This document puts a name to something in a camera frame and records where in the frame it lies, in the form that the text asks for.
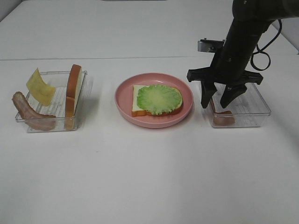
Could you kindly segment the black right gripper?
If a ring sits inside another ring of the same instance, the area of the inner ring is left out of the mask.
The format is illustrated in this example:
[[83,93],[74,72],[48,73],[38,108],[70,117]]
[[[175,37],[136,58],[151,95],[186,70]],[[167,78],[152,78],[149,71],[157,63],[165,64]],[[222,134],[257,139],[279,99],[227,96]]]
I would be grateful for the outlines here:
[[214,53],[209,67],[190,69],[187,80],[201,81],[201,105],[207,108],[212,96],[217,92],[214,82],[226,85],[220,100],[222,108],[226,108],[235,98],[247,90],[245,83],[260,84],[263,76],[258,72],[245,70],[258,37],[227,39],[222,48]]

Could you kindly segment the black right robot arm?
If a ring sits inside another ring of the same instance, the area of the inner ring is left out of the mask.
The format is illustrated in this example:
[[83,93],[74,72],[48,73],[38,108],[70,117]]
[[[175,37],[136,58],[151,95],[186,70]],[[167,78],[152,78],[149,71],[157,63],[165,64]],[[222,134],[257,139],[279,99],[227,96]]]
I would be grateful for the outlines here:
[[233,21],[224,41],[201,39],[200,49],[213,52],[209,67],[189,70],[188,81],[201,82],[201,105],[206,108],[216,93],[215,83],[224,84],[220,104],[226,108],[236,97],[246,92],[246,83],[260,84],[263,77],[258,72],[246,71],[255,53],[261,35],[275,20],[299,15],[297,0],[235,0],[232,5]]

